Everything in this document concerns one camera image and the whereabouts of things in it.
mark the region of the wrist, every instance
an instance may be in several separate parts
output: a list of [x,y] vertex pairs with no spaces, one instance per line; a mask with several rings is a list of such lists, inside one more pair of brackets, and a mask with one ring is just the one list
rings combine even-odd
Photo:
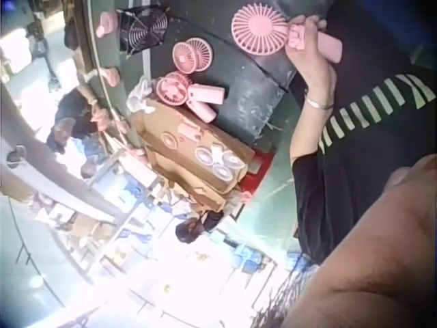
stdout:
[[334,104],[334,92],[329,88],[309,88],[307,98],[325,107]]

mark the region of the dark hair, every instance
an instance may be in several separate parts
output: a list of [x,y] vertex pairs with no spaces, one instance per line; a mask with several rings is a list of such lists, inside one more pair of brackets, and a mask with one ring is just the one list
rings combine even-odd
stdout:
[[314,266],[308,257],[300,254],[290,274],[279,288],[278,293],[258,313],[253,320],[251,328],[279,328],[316,268],[317,266]]
[[199,236],[194,232],[194,229],[192,231],[189,230],[187,221],[179,223],[176,226],[175,233],[178,240],[184,244],[191,244],[192,242],[196,241],[197,237]]
[[47,137],[46,145],[50,148],[50,150],[54,153],[65,154],[66,149],[63,145],[55,140],[54,128],[51,129],[50,134]]

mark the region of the black fan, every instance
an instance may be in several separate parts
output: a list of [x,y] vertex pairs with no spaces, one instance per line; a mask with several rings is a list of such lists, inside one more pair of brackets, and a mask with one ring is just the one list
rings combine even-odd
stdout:
[[120,10],[120,50],[130,57],[164,42],[167,8],[157,5]]

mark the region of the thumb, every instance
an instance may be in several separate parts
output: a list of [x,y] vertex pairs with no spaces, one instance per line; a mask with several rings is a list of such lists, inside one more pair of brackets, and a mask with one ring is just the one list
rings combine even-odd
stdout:
[[318,53],[318,27],[311,20],[305,21],[305,49],[311,53]]

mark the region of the plastic bag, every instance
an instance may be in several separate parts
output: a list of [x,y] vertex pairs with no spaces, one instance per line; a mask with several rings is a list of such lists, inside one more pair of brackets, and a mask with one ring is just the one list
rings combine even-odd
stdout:
[[162,5],[118,10],[120,50],[130,57],[162,44],[169,24],[168,11],[169,7]]
[[144,111],[146,114],[153,113],[155,108],[148,106],[146,98],[153,92],[154,81],[150,81],[146,76],[139,79],[138,84],[129,93],[126,105],[129,111],[135,113],[137,111]]

